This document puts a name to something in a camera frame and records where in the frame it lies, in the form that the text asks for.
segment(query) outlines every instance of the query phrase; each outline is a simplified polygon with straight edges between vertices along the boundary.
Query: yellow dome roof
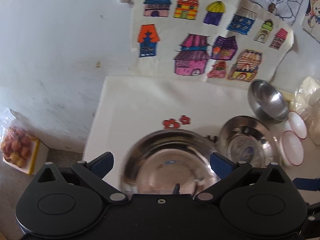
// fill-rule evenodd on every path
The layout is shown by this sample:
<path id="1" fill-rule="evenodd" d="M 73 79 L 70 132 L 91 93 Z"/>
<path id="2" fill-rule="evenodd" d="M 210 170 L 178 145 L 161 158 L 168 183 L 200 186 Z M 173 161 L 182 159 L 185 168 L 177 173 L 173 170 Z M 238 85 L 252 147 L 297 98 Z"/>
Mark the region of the yellow dome roof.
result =
<path id="1" fill-rule="evenodd" d="M 221 1 L 215 1 L 211 4 L 209 4 L 206 8 L 206 11 L 208 12 L 215 12 L 215 13 L 225 13 L 226 12 L 226 6 Z"/>

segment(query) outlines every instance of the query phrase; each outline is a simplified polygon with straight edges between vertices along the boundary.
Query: purple house drawing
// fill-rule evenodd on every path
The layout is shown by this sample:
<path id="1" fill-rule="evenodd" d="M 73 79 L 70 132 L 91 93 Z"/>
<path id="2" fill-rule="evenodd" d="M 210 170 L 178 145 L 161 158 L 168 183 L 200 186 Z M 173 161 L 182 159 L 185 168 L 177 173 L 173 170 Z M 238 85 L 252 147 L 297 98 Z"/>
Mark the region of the purple house drawing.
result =
<path id="1" fill-rule="evenodd" d="M 231 60 L 238 49 L 236 37 L 231 36 L 228 38 L 218 36 L 212 46 L 212 59 L 217 60 Z"/>
<path id="2" fill-rule="evenodd" d="M 204 73 L 209 60 L 207 36 L 189 34 L 183 41 L 181 51 L 174 58 L 175 73 L 183 76 L 197 76 Z"/>

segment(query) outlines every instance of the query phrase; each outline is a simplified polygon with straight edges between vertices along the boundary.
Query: blue house drawing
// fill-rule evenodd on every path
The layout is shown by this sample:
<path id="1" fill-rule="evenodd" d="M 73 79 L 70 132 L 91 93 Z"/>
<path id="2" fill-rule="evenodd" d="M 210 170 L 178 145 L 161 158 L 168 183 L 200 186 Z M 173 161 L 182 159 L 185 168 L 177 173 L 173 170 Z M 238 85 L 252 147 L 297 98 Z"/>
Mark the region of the blue house drawing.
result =
<path id="1" fill-rule="evenodd" d="M 168 17 L 171 1 L 170 0 L 145 0 L 144 16 Z"/>
<path id="2" fill-rule="evenodd" d="M 233 16 L 227 30 L 247 35 L 256 18 L 257 14 L 255 12 L 242 7 Z"/>
<path id="3" fill-rule="evenodd" d="M 141 25 L 138 35 L 138 42 L 140 43 L 139 57 L 156 56 L 156 48 L 159 41 L 160 38 L 154 24 Z"/>

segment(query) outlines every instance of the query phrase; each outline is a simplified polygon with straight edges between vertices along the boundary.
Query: red flower sticker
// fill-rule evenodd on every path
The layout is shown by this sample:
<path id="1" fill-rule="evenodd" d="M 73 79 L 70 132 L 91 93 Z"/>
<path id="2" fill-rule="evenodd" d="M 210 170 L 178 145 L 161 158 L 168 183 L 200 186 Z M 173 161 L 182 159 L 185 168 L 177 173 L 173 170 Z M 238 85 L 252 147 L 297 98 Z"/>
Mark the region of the red flower sticker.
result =
<path id="1" fill-rule="evenodd" d="M 164 120 L 162 122 L 162 124 L 164 125 L 165 129 L 169 129 L 169 128 L 179 128 L 180 124 L 173 118 L 169 119 L 169 120 Z"/>
<path id="2" fill-rule="evenodd" d="M 185 124 L 190 124 L 191 123 L 191 119 L 185 115 L 182 115 L 179 119 L 179 121 L 185 125 Z"/>

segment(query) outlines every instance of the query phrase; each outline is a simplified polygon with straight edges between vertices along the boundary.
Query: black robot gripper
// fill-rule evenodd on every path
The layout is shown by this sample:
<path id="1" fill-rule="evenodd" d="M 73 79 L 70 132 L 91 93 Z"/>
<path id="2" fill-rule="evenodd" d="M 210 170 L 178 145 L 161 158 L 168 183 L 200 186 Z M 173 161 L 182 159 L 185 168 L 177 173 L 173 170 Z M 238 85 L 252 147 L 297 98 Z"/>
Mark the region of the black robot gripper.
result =
<path id="1" fill-rule="evenodd" d="M 180 194 L 129 198 L 104 182 L 106 152 L 71 168 L 46 163 L 16 206 L 24 240 L 36 239 L 306 239 L 320 236 L 320 203 L 308 205 L 277 163 L 252 168 L 214 152 L 221 178 L 194 198 Z"/>

